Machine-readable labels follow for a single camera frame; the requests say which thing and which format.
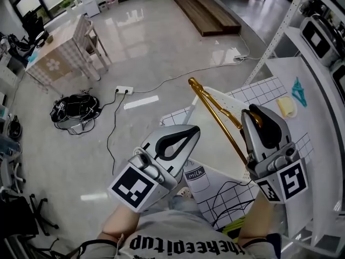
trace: human arm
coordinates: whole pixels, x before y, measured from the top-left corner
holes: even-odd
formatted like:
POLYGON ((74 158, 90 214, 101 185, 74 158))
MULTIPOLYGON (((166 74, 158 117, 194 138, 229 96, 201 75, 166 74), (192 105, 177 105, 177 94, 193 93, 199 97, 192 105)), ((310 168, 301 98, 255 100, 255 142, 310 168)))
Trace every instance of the human arm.
POLYGON ((105 222, 102 232, 97 239, 110 240, 117 243, 121 234, 127 238, 135 232, 139 217, 139 213, 135 213, 127 206, 120 204, 105 222))
POLYGON ((239 233, 238 244, 243 246, 254 239, 266 239, 270 230, 273 205, 259 191, 253 206, 249 210, 239 233))

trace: gray t-shirt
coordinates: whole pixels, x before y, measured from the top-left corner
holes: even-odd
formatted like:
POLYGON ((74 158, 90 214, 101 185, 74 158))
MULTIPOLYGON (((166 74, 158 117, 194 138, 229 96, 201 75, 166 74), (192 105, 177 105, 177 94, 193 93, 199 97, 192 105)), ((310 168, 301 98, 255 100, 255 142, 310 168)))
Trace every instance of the gray t-shirt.
POLYGON ((106 240, 85 242, 80 259, 276 258, 265 240, 241 248, 205 220, 175 210, 140 218, 136 232, 118 245, 106 240))

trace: shelf rack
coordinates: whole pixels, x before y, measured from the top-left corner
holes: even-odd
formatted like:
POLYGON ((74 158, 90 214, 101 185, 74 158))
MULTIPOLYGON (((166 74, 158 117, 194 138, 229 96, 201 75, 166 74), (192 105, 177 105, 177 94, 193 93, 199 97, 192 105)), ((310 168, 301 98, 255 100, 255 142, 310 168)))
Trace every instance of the shelf rack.
MULTIPOLYGON (((345 105, 329 70, 318 61, 302 39, 300 29, 290 26, 303 1, 292 1, 280 28, 245 85, 250 84, 266 65, 274 76, 290 87, 290 94, 296 77, 305 89, 308 106, 298 111, 298 118, 307 127, 315 151, 311 162, 307 164, 312 187, 313 219, 289 239, 304 248, 338 257, 345 246, 345 218, 339 215, 342 210, 345 166, 345 105), (283 36, 291 40, 302 57, 274 58, 274 50, 283 36)), ((331 0, 321 1, 345 24, 345 15, 331 0)))

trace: yellow sponge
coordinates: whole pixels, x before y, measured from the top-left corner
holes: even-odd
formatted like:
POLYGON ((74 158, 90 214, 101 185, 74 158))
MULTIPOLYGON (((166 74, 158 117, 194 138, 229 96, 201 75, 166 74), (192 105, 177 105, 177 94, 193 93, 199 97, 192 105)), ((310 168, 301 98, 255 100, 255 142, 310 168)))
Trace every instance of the yellow sponge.
POLYGON ((295 107, 290 97, 279 98, 277 103, 284 117, 294 112, 295 107))

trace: wooden step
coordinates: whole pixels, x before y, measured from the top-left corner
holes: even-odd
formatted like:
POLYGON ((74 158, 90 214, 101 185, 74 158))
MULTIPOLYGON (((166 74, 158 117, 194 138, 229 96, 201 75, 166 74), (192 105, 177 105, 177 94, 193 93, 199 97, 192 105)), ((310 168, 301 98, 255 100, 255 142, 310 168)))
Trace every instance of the wooden step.
POLYGON ((174 0, 202 36, 224 34, 223 29, 196 0, 174 0))
POLYGON ((238 33, 241 26, 213 0, 196 0, 226 33, 238 33))

